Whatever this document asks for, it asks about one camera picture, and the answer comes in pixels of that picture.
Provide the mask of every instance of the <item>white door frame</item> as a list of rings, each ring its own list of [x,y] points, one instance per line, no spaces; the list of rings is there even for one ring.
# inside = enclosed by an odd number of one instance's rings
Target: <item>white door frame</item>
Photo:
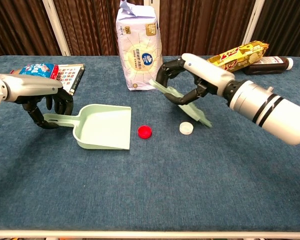
[[[54,0],[42,0],[62,56],[71,56]]]
[[[159,24],[159,18],[160,18],[160,0],[143,0],[144,6],[151,6],[154,8],[156,18]]]
[[[250,21],[245,31],[245,35],[242,44],[250,43],[251,38],[255,32],[256,25],[258,23],[261,10],[264,6],[265,0],[255,0],[254,7],[250,16]]]

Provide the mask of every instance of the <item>dustpan handle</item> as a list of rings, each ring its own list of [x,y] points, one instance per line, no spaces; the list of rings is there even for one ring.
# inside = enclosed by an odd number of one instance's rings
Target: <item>dustpan handle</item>
[[[79,124],[78,116],[70,116],[70,115],[60,115],[60,114],[52,114],[46,113],[43,114],[44,120],[48,123],[55,123],[62,127],[74,127]]]

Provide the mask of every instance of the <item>robot finger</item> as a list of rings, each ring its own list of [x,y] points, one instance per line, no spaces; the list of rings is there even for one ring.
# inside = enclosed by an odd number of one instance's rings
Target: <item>robot finger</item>
[[[59,102],[59,109],[58,109],[58,114],[65,114],[65,110],[66,110],[66,105],[63,102]]]
[[[192,91],[188,92],[183,97],[176,97],[172,95],[171,93],[165,93],[164,96],[170,100],[173,104],[176,105],[187,105],[194,100],[197,100],[199,98],[198,92],[196,89],[193,89]]]
[[[52,104],[53,104],[52,96],[51,95],[45,96],[45,103],[46,103],[46,108],[48,110],[51,110],[52,109]]]
[[[74,109],[74,102],[66,102],[65,104],[65,110],[64,110],[64,115],[71,115],[72,110]]]
[[[37,100],[30,100],[22,104],[23,109],[28,112],[36,125],[43,129],[56,129],[59,126],[53,122],[47,122],[37,106]]]
[[[174,79],[179,73],[186,70],[183,67],[184,64],[185,61],[181,58],[163,63],[157,72],[155,81],[167,87],[169,79]]]
[[[59,101],[56,101],[55,98],[54,99],[54,111],[56,114],[59,114],[59,109],[60,109],[60,102]]]

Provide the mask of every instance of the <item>blue snack package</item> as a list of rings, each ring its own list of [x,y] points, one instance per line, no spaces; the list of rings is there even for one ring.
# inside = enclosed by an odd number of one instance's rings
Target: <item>blue snack package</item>
[[[28,64],[23,67],[19,74],[40,76],[50,79],[56,79],[59,66],[53,63]]]

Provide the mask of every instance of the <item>white paper bag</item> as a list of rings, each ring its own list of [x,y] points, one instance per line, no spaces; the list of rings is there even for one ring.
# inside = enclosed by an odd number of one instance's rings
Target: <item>white paper bag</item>
[[[116,18],[119,55],[129,90],[152,90],[161,67],[162,45],[155,9],[120,1]]]

